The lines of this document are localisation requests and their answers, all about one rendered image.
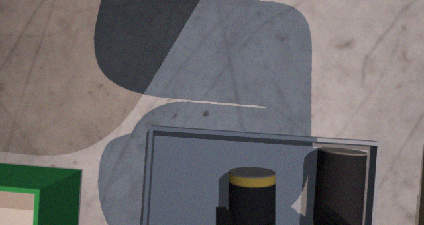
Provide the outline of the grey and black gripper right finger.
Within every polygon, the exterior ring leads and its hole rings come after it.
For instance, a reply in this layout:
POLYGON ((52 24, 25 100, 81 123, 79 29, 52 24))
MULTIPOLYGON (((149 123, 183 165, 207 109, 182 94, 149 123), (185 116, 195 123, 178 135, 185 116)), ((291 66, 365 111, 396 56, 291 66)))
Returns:
POLYGON ((314 225, 350 225, 329 206, 319 206, 314 211, 314 225))

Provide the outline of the black and gold battery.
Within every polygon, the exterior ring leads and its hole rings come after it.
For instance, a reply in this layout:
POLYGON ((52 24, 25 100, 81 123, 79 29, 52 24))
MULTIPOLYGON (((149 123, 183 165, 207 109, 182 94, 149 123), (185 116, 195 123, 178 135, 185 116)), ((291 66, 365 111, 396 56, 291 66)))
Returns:
POLYGON ((359 150, 318 148, 314 210, 329 206, 350 225, 362 225, 367 156, 359 150))
POLYGON ((261 167, 229 170, 233 225, 276 225, 276 172, 261 167))

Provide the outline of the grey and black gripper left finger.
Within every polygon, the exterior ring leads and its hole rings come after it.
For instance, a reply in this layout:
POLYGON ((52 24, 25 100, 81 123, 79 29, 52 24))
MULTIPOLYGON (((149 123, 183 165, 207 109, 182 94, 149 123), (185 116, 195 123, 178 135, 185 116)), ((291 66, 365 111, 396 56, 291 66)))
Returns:
POLYGON ((233 225, 231 212, 226 207, 216 207, 216 225, 233 225))

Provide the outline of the grey square tray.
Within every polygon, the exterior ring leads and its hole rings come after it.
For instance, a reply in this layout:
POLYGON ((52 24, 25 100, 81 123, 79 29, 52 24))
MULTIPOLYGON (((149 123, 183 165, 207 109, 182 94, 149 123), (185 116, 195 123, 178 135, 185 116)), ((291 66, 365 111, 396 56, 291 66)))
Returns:
POLYGON ((229 209, 229 170, 276 172, 276 225, 313 225, 320 147, 368 153, 362 225, 375 225, 381 142, 150 126, 143 225, 216 225, 229 209))

